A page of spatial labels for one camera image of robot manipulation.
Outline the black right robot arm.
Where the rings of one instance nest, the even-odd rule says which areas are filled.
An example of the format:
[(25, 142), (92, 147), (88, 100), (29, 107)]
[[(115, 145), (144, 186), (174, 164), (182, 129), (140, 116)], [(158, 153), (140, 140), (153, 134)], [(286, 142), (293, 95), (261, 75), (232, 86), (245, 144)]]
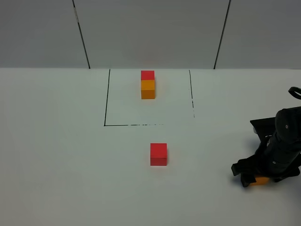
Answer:
[(243, 187), (275, 183), (300, 175), (301, 109), (282, 109), (273, 118), (251, 120), (260, 144), (254, 155), (231, 166)]

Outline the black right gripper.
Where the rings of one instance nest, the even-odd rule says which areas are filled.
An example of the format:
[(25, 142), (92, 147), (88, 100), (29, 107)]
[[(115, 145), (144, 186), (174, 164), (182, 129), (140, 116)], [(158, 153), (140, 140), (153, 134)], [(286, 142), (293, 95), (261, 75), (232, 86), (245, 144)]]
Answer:
[(255, 176), (274, 179), (278, 183), (300, 175), (301, 143), (288, 144), (275, 137), (262, 141), (255, 154), (231, 166), (234, 176), (241, 174), (241, 184), (248, 187), (256, 182)]

